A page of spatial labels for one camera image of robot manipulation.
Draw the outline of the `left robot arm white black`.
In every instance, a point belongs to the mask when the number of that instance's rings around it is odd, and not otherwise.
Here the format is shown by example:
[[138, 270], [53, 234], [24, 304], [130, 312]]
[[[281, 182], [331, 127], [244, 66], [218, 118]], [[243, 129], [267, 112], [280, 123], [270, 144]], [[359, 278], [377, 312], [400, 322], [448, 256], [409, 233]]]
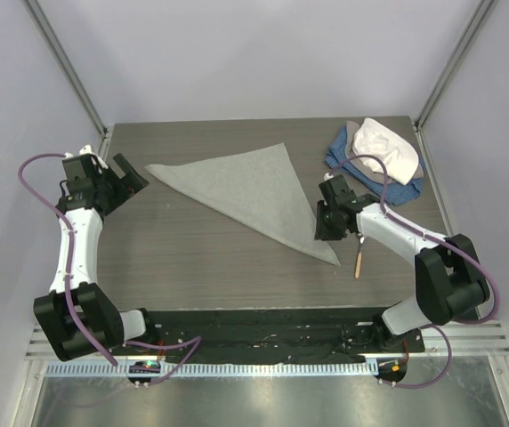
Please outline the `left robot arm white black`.
[[105, 218], [149, 184], [123, 155], [113, 159], [122, 176], [89, 145], [62, 155], [61, 196], [57, 204], [47, 204], [59, 221], [59, 259], [49, 292], [35, 299], [33, 311], [61, 361], [99, 352], [115, 365], [111, 352], [125, 341], [141, 355], [158, 347], [159, 333], [151, 327], [147, 311], [119, 311], [98, 285], [98, 245]]

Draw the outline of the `grey cloth napkin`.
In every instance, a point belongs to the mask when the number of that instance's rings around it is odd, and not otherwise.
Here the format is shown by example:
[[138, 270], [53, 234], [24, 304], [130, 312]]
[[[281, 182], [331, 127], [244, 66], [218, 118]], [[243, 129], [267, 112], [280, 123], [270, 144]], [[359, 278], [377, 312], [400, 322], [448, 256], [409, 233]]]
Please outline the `grey cloth napkin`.
[[338, 266], [314, 238], [316, 216], [283, 143], [185, 165], [147, 165], [159, 181], [186, 197], [302, 254]]

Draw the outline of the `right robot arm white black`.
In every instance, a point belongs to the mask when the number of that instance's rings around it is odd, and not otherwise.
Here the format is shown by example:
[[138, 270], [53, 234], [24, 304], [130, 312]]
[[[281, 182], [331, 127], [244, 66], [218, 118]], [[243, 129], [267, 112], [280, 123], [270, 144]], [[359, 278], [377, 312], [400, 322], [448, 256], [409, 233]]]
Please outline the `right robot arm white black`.
[[380, 204], [357, 196], [342, 175], [328, 174], [319, 185], [315, 238], [337, 241], [350, 234], [372, 238], [414, 268], [414, 293], [375, 315], [373, 344], [394, 350], [406, 334], [424, 326], [465, 322], [467, 313], [487, 302], [490, 288], [470, 238], [434, 236]]

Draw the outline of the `wooden handled spoon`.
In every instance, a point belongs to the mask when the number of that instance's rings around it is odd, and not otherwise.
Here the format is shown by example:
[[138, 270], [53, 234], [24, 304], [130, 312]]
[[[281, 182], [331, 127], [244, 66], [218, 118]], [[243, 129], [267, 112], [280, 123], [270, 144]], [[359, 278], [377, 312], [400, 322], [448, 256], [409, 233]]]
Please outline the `wooden handled spoon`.
[[357, 238], [358, 238], [358, 247], [357, 247], [356, 259], [355, 259], [355, 264], [354, 264], [354, 278], [355, 279], [358, 279], [360, 277], [363, 246], [364, 246], [365, 239], [366, 239], [360, 233], [358, 234]]

